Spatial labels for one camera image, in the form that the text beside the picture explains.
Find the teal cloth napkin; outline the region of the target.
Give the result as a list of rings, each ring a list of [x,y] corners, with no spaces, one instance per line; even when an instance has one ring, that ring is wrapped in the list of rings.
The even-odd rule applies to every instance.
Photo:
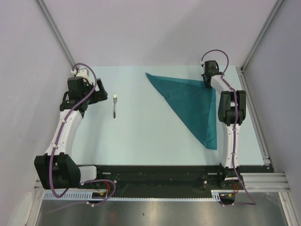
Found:
[[[146,73],[155,90],[166,100],[193,136],[207,149],[217,149],[216,94],[203,81]]]

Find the silver metal fork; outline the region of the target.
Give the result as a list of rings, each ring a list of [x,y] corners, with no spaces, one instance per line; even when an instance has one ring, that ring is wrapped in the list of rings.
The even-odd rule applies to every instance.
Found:
[[[113,118],[116,118],[116,103],[118,100],[118,96],[116,94],[113,95]]]

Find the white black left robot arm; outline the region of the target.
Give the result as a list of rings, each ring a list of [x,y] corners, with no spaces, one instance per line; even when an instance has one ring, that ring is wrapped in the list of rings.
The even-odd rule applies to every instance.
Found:
[[[88,105],[107,100],[101,79],[96,80],[98,90],[82,76],[67,80],[68,91],[60,104],[60,118],[55,135],[44,155],[36,156],[34,166],[44,189],[77,188],[88,182],[93,188],[103,185],[104,177],[95,166],[78,166],[71,158],[77,129]]]

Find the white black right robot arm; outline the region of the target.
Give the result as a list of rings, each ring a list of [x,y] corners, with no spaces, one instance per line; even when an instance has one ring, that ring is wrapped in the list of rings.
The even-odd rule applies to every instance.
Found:
[[[215,89],[220,95],[217,111],[223,128],[223,152],[217,173],[217,184],[222,189],[243,189],[243,177],[238,162],[238,136],[246,118],[246,92],[236,90],[219,71],[216,61],[204,61],[202,78],[205,87]]]

